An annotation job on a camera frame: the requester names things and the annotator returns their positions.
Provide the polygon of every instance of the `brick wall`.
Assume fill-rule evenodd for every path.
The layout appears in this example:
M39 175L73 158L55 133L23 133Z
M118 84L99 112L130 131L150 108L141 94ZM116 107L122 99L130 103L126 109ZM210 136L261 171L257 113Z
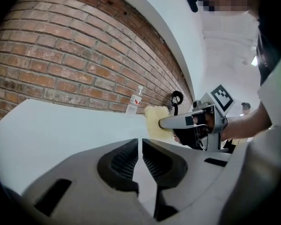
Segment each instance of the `brick wall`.
M124 112L143 102L189 110L185 78L154 28L123 0L18 0L0 26L0 119L28 98Z

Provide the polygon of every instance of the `white tabletop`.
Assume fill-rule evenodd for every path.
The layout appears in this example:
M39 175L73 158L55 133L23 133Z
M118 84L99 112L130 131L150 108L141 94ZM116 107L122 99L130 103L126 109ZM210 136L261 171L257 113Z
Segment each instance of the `white tabletop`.
M131 118L29 99L0 121L0 181L22 194L67 157L133 138L149 138L143 115ZM165 142L178 145L173 139Z

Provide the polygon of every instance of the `person's arm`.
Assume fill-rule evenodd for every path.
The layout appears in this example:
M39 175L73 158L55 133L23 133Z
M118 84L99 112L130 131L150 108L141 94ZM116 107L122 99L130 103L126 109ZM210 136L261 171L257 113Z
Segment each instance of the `person's arm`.
M228 125L222 132L222 140L254 137L257 133L268 129L271 120L262 103L252 113L237 118L228 118Z

